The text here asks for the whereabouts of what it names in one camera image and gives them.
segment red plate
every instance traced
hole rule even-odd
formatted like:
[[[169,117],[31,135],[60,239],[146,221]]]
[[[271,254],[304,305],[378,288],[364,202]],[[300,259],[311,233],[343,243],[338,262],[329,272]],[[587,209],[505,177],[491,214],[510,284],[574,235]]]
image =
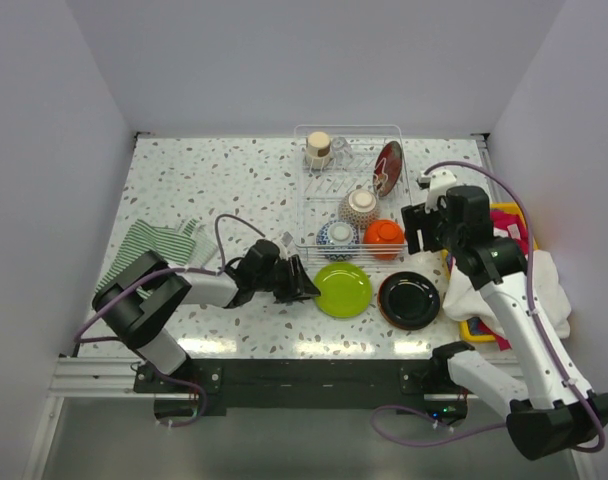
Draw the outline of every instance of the red plate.
[[[373,189],[379,197],[385,197],[393,190],[404,168],[404,152],[399,142],[387,143],[375,163]]]

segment white cloth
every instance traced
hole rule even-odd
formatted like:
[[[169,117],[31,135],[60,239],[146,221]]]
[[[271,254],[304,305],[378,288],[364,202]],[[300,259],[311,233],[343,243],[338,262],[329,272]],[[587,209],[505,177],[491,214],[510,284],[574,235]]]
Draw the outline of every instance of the white cloth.
[[[571,333],[568,323],[571,304],[559,283],[557,267],[551,254],[543,250],[536,250],[533,253],[533,284],[555,332],[560,338],[567,338]],[[471,317],[480,317],[488,328],[500,337],[506,338],[491,307],[482,299],[480,292],[473,289],[471,281],[455,264],[451,271],[451,280],[443,307],[444,313],[458,322],[466,321]]]

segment terrazzo tabletop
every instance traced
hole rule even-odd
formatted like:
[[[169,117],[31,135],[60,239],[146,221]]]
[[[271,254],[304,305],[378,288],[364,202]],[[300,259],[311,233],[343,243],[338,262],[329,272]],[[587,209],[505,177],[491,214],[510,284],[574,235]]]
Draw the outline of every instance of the terrazzo tabletop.
[[[405,139],[405,163],[413,204],[425,199],[415,182],[418,172],[442,160],[464,160],[481,165],[475,140]],[[297,180],[292,138],[142,138],[123,189],[118,214],[102,266],[109,269],[128,228],[137,219],[155,226],[178,226],[196,218],[212,236],[213,221],[233,213],[263,230],[267,238],[296,231]],[[464,183],[488,192],[486,180],[458,169]],[[227,258],[241,256],[257,234],[232,220],[221,223]],[[219,256],[207,268],[216,269]],[[311,278],[321,265],[307,265]],[[392,327],[381,316],[376,292],[388,275],[416,271],[435,283],[440,295],[448,280],[439,254],[405,254],[393,266],[365,267],[373,285],[373,299],[358,317],[336,320],[313,301],[275,304],[270,293],[258,293],[236,309],[183,305],[166,329],[192,357],[210,358],[428,358],[431,350],[459,340],[457,324],[442,312],[428,327],[407,332]],[[98,322],[86,336],[112,335]],[[482,345],[497,357],[494,345]],[[80,357],[134,357],[121,343],[82,345]]]

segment rack wire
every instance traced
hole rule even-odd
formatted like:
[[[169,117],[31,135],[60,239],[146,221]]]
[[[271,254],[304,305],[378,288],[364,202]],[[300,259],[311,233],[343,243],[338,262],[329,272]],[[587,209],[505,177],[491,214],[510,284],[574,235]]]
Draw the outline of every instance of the rack wire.
[[[316,131],[326,132],[331,138],[346,138],[352,154],[334,158],[323,169],[313,169],[305,161],[305,149],[306,138]],[[382,148],[393,140],[403,145],[401,131],[395,125],[299,125],[295,128],[294,164],[298,173],[298,228],[295,244],[300,256],[308,264],[327,263],[329,254],[348,254],[352,255],[350,261],[360,266],[386,268],[395,266],[396,258],[406,250],[406,244],[363,245],[362,229],[358,229],[360,244],[357,246],[316,244],[319,229],[325,223],[337,219],[337,209],[342,198],[358,188],[375,193],[373,172],[377,157]],[[379,198],[378,202],[380,218],[393,220],[403,227],[401,209],[411,203],[405,166],[393,190],[387,196]],[[386,254],[394,258],[380,260],[375,254]]]

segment gray floor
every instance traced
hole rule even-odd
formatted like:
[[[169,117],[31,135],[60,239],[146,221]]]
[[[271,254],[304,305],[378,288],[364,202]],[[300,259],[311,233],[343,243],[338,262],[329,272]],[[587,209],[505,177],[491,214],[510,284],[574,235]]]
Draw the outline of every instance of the gray floor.
[[[506,431],[432,449],[386,442],[364,411],[231,410],[168,432],[152,401],[70,400],[47,480],[85,479],[577,479],[570,454],[529,462]],[[459,428],[497,422],[479,402]],[[391,431],[416,440],[439,433],[412,416],[383,415]]]

